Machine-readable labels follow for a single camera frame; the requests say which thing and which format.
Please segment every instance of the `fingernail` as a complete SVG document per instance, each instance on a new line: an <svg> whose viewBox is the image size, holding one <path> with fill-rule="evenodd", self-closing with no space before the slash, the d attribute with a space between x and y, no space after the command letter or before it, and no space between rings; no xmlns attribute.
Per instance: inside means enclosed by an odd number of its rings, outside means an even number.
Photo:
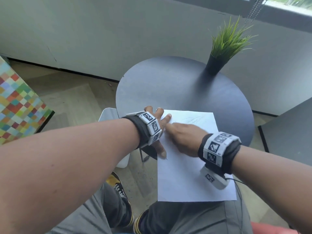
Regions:
<svg viewBox="0 0 312 234"><path fill-rule="evenodd" d="M160 157L166 158L167 157L167 152L166 151L161 152Z"/></svg>

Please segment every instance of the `gray pants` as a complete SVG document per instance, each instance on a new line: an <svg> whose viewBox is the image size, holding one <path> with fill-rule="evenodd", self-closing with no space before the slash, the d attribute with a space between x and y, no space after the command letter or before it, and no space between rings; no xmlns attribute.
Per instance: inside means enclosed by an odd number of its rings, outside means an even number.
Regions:
<svg viewBox="0 0 312 234"><path fill-rule="evenodd" d="M240 192L236 201L155 202L142 219L142 234L252 234L249 214ZM49 234L111 234L127 212L126 205L105 183L86 203Z"/></svg>

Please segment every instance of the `colorful checkered panel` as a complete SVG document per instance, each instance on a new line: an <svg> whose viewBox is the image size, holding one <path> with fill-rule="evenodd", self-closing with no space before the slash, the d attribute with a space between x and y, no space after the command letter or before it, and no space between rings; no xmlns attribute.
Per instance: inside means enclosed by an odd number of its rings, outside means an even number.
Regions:
<svg viewBox="0 0 312 234"><path fill-rule="evenodd" d="M51 113L0 57L0 145L34 134Z"/></svg>

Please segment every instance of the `paper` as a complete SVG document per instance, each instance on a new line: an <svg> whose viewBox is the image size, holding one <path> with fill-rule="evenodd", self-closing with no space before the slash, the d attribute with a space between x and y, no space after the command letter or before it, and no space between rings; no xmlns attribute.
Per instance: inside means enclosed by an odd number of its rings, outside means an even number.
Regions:
<svg viewBox="0 0 312 234"><path fill-rule="evenodd" d="M213 113L165 110L163 117L172 114L170 123L194 124L209 133L218 132ZM234 181L218 190L199 171L204 166L200 158L182 154L166 137L160 141L167 151L167 159L158 157L158 201L200 202L237 200Z"/></svg>

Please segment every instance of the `black and yellow sneaker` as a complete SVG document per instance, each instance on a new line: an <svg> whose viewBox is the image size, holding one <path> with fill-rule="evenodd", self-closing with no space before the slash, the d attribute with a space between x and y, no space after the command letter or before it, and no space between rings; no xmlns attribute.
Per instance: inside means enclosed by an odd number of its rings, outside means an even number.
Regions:
<svg viewBox="0 0 312 234"><path fill-rule="evenodd" d="M143 218L149 213L149 209L145 210L143 213L141 213L141 215L135 220L134 224L133 224L133 232L135 234L142 234L142 232L140 231L140 227L141 227L141 222L143 220Z"/></svg>
<svg viewBox="0 0 312 234"><path fill-rule="evenodd" d="M133 216L133 210L119 177L115 172L112 172L112 174L107 178L106 182L119 193L125 205L127 206L127 213L124 215L123 220L118 227L132 226L135 220Z"/></svg>

